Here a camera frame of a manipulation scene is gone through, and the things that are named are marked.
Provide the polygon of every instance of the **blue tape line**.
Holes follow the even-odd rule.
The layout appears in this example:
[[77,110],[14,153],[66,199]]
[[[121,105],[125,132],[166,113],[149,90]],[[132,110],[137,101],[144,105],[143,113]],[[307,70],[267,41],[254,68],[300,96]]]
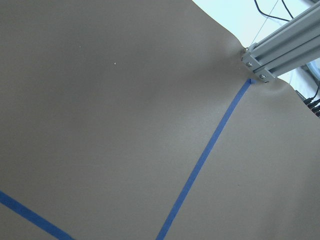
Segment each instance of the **blue tape line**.
[[210,138],[208,144],[206,145],[205,149],[203,150],[198,162],[196,163],[196,165],[194,166],[192,172],[190,173],[190,176],[188,178],[188,180],[186,181],[182,191],[180,192],[177,200],[175,201],[168,217],[166,218],[158,236],[156,237],[156,240],[163,240],[170,227],[171,224],[173,222],[173,220],[175,219],[176,215],[178,214],[189,190],[191,189],[194,181],[196,180],[196,177],[198,176],[202,166],[204,165],[205,161],[208,158],[208,155],[210,154],[212,148],[214,147],[215,143],[217,142],[222,130],[224,129],[224,127],[226,126],[226,123],[228,121],[228,119],[230,118],[232,112],[234,111],[234,109],[236,108],[237,104],[239,103],[240,99],[242,98],[242,96],[245,94],[245,92],[248,90],[249,86],[251,84],[256,83],[255,80],[253,79],[248,79],[244,85],[241,87],[241,89],[239,90],[239,92],[236,94],[236,96],[234,97],[234,99],[232,100],[230,106],[228,107],[228,109],[226,110],[223,118],[221,119],[219,125],[216,127],[212,137]]
[[11,209],[12,211],[16,212],[23,218],[29,220],[34,225],[37,225],[42,230],[46,231],[47,233],[51,234],[52,236],[56,237],[59,240],[74,240],[71,236],[67,233],[62,231],[61,229],[57,228],[52,223],[45,220],[43,217],[39,216],[35,212],[31,211],[27,207],[23,206],[21,203],[14,200],[12,197],[8,196],[4,192],[0,191],[0,203]]

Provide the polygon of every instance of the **blue painter's tape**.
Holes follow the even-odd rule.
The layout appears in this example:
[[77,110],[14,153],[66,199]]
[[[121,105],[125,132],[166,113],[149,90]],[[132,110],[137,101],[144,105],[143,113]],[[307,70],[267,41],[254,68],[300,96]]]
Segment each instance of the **blue painter's tape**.
[[45,220],[43,217],[39,216],[35,212],[31,211],[29,208],[23,206],[21,203],[14,200],[12,197],[6,195],[4,192],[0,191],[0,203],[16,212],[23,218],[29,220],[34,225],[38,226],[42,230],[51,234],[59,240],[74,240],[67,233],[53,225],[52,223]]
[[204,165],[205,161],[207,160],[212,148],[214,147],[215,143],[217,142],[222,130],[224,129],[224,127],[226,126],[227,121],[229,120],[232,112],[235,110],[237,104],[239,103],[240,99],[243,97],[243,95],[245,94],[245,92],[248,90],[249,86],[251,84],[256,83],[255,80],[253,79],[248,79],[243,86],[241,87],[241,89],[239,90],[239,92],[236,94],[236,96],[234,97],[234,99],[232,100],[230,106],[228,107],[228,109],[226,110],[224,116],[222,117],[220,123],[218,124],[218,126],[216,127],[212,137],[210,138],[208,144],[206,145],[205,149],[203,150],[198,162],[195,164],[192,172],[190,173],[190,176],[188,178],[188,180],[186,181],[182,191],[180,192],[177,200],[175,201],[168,217],[166,218],[158,236],[156,237],[156,240],[163,240],[170,227],[171,224],[173,222],[173,220],[175,219],[176,215],[178,214],[189,190],[191,189],[194,181],[196,180],[196,177],[198,176],[202,166]]

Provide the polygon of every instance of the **black cable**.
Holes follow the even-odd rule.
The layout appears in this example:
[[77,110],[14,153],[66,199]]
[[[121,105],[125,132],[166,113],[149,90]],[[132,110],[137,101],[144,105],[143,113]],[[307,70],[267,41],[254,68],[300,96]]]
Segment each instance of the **black cable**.
[[319,83],[318,83],[318,88],[316,89],[316,92],[315,92],[315,95],[314,95],[313,98],[315,98],[318,95],[319,88],[320,88],[320,80],[319,80]]
[[289,22],[289,20],[287,19],[284,19],[284,18],[281,18],[281,17],[277,17],[277,16],[271,16],[271,15],[268,15],[268,14],[265,14],[264,12],[262,12],[258,6],[258,3],[257,3],[257,0],[254,0],[254,3],[255,3],[255,6],[256,8],[258,9],[259,13],[261,13],[262,15],[266,16],[266,17],[269,17],[269,18],[273,18],[273,19],[279,19],[279,20],[283,20],[283,21],[286,21],[286,22]]
[[306,100],[303,101],[303,103],[304,103],[305,105],[308,105],[309,103],[311,103],[311,101],[312,101],[313,99],[315,99],[315,97],[318,95],[319,88],[320,88],[320,81],[319,81],[319,83],[318,83],[318,88],[316,89],[315,95],[314,95],[313,97],[309,97],[309,98],[307,98]]
[[312,109],[320,103],[320,98],[317,101],[308,104],[308,108]]
[[314,113],[320,111],[320,106],[316,106],[316,107],[312,108],[311,111]]
[[291,12],[289,11],[289,9],[287,8],[287,5],[285,4],[284,0],[281,0],[283,3],[283,6],[285,7],[286,11],[288,12],[288,14],[290,15],[290,17],[293,19],[294,17],[292,16]]

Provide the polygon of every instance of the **metal frame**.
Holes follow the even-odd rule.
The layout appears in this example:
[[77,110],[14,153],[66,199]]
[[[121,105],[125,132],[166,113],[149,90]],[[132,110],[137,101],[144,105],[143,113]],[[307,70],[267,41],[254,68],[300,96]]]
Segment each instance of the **metal frame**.
[[320,2],[258,43],[242,62],[265,82],[320,58]]

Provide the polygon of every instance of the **white surface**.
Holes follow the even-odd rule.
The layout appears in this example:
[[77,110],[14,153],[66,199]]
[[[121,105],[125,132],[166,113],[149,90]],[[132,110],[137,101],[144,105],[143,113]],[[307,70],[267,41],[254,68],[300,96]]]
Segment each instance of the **white surface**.
[[[254,0],[193,0],[203,11],[230,31],[244,47],[257,43],[277,30],[286,21],[265,17],[256,8]],[[284,1],[293,17],[296,17],[313,3],[308,0]],[[257,0],[262,12],[283,19],[291,17],[281,0]],[[305,98],[313,97],[317,85],[300,68],[279,76],[298,90]]]

